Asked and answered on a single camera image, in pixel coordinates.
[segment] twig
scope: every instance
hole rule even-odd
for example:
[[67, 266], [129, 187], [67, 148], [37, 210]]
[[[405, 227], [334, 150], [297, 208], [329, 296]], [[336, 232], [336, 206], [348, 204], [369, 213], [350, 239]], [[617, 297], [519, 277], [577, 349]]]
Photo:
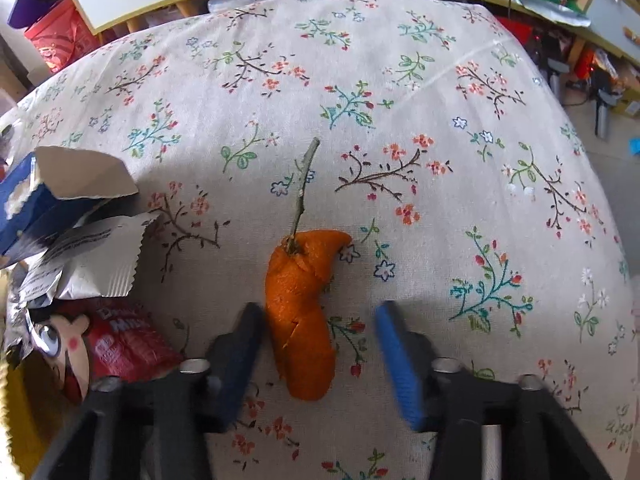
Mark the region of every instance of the twig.
[[320, 146], [320, 139], [314, 137], [311, 140], [311, 144], [305, 153], [305, 158], [302, 160], [302, 174], [300, 178], [300, 190], [298, 191], [298, 198], [296, 199], [296, 213], [293, 218], [293, 224], [291, 225], [291, 232], [287, 239], [287, 254], [294, 254], [296, 252], [296, 231], [298, 230], [298, 223], [302, 213], [305, 212], [305, 188], [306, 188], [306, 176], [311, 168], [311, 161], [314, 159], [316, 150]]

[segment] floral tablecloth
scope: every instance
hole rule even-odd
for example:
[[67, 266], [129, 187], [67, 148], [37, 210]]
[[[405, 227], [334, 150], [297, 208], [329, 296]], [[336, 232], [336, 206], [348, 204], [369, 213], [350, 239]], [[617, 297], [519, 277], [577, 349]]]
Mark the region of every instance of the floral tablecloth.
[[217, 478], [426, 476], [435, 435], [400, 419], [372, 330], [387, 299], [478, 376], [539, 374], [624, 478], [638, 342], [621, 241], [567, 116], [483, 7], [271, 0], [127, 36], [20, 109], [18, 158], [111, 153], [139, 185], [131, 213], [161, 211], [134, 294], [187, 356], [263, 301], [321, 139], [301, 229], [353, 237], [322, 298], [335, 379], [291, 399], [264, 344], [236, 426], [210, 437]]

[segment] blue box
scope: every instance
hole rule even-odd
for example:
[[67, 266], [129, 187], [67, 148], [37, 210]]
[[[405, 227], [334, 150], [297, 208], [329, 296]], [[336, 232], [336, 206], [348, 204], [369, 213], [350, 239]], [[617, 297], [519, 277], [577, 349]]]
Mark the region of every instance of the blue box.
[[137, 192], [119, 158], [36, 148], [0, 182], [0, 268], [43, 251], [105, 200]]

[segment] wooden drawer handle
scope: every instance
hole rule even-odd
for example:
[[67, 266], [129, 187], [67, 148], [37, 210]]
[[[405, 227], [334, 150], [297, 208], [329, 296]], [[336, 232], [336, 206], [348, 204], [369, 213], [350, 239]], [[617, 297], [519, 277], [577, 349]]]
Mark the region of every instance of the wooden drawer handle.
[[623, 32], [628, 40], [633, 41], [636, 45], [640, 46], [640, 36], [628, 27], [622, 27]]

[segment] stem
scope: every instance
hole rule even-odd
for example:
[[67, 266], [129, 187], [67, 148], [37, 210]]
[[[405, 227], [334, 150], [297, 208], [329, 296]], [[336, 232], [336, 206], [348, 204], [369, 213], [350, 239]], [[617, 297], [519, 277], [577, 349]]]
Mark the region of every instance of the stem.
[[385, 187], [383, 184], [380, 184], [377, 181], [379, 179], [386, 178], [388, 176], [399, 176], [403, 180], [408, 180], [408, 177], [401, 174], [401, 171], [405, 170], [409, 166], [420, 166], [420, 164], [417, 163], [418, 159], [420, 159], [420, 148], [418, 148], [415, 150], [414, 156], [412, 156], [411, 160], [407, 164], [404, 164], [402, 160], [400, 160], [400, 166], [398, 168], [395, 168], [394, 170], [379, 171], [377, 173], [372, 173], [370, 175], [362, 176], [362, 164], [351, 153], [349, 155], [359, 164], [358, 174], [355, 175], [352, 180], [348, 182], [344, 182], [343, 184], [338, 186], [334, 190], [335, 192], [340, 191], [343, 187], [352, 186], [353, 184], [366, 184], [368, 186], [371, 186], [373, 189], [376, 189], [376, 186], [377, 186], [380, 191], [386, 191], [389, 194], [391, 194], [391, 196], [393, 196], [396, 200], [398, 200], [398, 202], [402, 202], [402, 199], [399, 197], [398, 193], [394, 193], [388, 187]]
[[316, 154], [316, 150], [320, 145], [320, 139], [314, 137], [311, 140], [311, 144], [306, 150], [305, 157], [302, 160], [302, 175], [300, 179], [300, 190], [298, 191], [298, 198], [296, 199], [295, 215], [293, 217], [293, 224], [291, 225], [291, 232], [287, 239], [287, 254], [296, 253], [296, 231], [298, 230], [298, 223], [302, 213], [305, 212], [305, 188], [306, 188], [306, 176], [309, 174], [311, 168], [311, 161]]
[[371, 220], [371, 227], [369, 227], [369, 231], [367, 232], [367, 236], [365, 236], [360, 243], [363, 244], [364, 242], [366, 242], [369, 237], [371, 236], [371, 233], [373, 232], [373, 228], [376, 226], [376, 218], [373, 217], [373, 219]]
[[228, 164], [232, 160], [237, 158], [239, 155], [242, 155], [242, 152], [244, 152], [244, 150], [246, 150], [249, 146], [251, 146], [252, 144], [256, 144], [257, 142], [262, 142], [264, 140], [264, 139], [256, 139], [257, 136], [258, 136], [258, 124], [255, 125], [254, 136], [251, 138], [251, 140], [248, 143], [246, 143], [244, 142], [244, 139], [243, 139], [242, 143], [244, 144], [244, 146], [226, 160], [225, 165], [222, 168], [222, 173], [225, 173], [226, 167], [228, 166]]
[[351, 347], [353, 348], [353, 351], [356, 352], [356, 362], [363, 362], [365, 363], [365, 359], [362, 356], [362, 354], [360, 353], [360, 351], [358, 350], [357, 346], [353, 344], [353, 341], [351, 341], [351, 339], [349, 338], [348, 332], [341, 327], [338, 324], [335, 324], [331, 321], [327, 321], [327, 324], [331, 327], [331, 329], [333, 330], [334, 328], [336, 328], [338, 330], [338, 332], [340, 332], [342, 334], [342, 336], [349, 342], [349, 344], [351, 345]]
[[[147, 71], [146, 71], [145, 75], [141, 75], [139, 78], [137, 78], [137, 79], [132, 79], [132, 80], [131, 80], [131, 81], [129, 81], [129, 82], [126, 82], [126, 83], [120, 83], [120, 84], [117, 84], [117, 85], [116, 85], [116, 86], [114, 86], [114, 87], [110, 87], [110, 88], [106, 91], [106, 93], [108, 94], [109, 92], [111, 92], [111, 91], [113, 91], [113, 90], [120, 89], [120, 90], [124, 90], [124, 91], [127, 93], [127, 95], [131, 95], [131, 90], [129, 90], [129, 89], [127, 88], [127, 86], [129, 86], [129, 85], [133, 85], [133, 84], [137, 84], [137, 83], [139, 83], [139, 82], [143, 81], [143, 80], [144, 80], [144, 79], [145, 79], [149, 74], [151, 74], [151, 73], [153, 72], [153, 70], [155, 70], [155, 69], [156, 69], [156, 68], [158, 68], [159, 66], [160, 66], [160, 64], [159, 64], [159, 63], [153, 63], [153, 65], [151, 66], [151, 68], [150, 68], [149, 70], [147, 70]], [[117, 78], [117, 79], [119, 79], [120, 81], [125, 81], [125, 80], [127, 80], [127, 79], [128, 79], [128, 77], [126, 77], [126, 76], [124, 76], [124, 77], [122, 77], [122, 76], [118, 76], [118, 78]]]

